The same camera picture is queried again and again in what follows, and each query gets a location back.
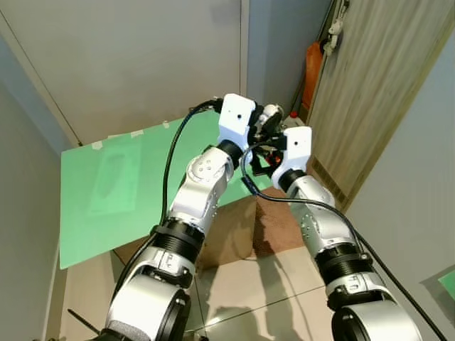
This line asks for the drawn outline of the white plastic jug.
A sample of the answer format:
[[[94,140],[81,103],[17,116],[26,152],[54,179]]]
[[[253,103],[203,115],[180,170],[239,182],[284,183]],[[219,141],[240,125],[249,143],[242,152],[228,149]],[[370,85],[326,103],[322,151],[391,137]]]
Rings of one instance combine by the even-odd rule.
[[[305,126],[305,123],[299,118],[299,112],[292,111],[287,115],[283,125],[286,128],[293,128],[298,126]]]

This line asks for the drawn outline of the brown cardboard box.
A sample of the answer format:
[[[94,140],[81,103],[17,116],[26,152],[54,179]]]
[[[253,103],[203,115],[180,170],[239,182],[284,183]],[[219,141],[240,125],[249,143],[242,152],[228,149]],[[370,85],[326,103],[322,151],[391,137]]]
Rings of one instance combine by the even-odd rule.
[[[196,279],[215,277],[221,267],[235,262],[254,264],[276,276],[276,254],[305,247],[300,224],[286,202],[256,195],[219,207],[196,259]]]

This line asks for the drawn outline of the orange bag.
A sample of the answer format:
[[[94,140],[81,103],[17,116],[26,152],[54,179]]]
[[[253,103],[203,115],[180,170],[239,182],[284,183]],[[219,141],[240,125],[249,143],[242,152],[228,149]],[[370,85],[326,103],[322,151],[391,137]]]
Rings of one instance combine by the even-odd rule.
[[[306,49],[304,88],[302,90],[301,104],[305,110],[310,110],[313,102],[316,85],[323,59],[323,42],[316,41]]]

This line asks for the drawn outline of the wooden door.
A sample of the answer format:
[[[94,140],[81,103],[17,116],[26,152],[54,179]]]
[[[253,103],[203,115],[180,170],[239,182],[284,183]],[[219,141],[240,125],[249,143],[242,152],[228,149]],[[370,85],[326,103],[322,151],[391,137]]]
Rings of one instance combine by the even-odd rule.
[[[310,110],[312,166],[350,207],[454,26],[454,0],[350,0]]]

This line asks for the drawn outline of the plain green board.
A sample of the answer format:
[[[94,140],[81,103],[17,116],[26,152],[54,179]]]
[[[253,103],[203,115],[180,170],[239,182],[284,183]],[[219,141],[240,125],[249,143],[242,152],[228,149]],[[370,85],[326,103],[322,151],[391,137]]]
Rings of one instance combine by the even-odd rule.
[[[196,114],[118,134],[61,155],[62,269],[146,237],[161,196],[173,200],[188,164],[218,143],[218,115]]]

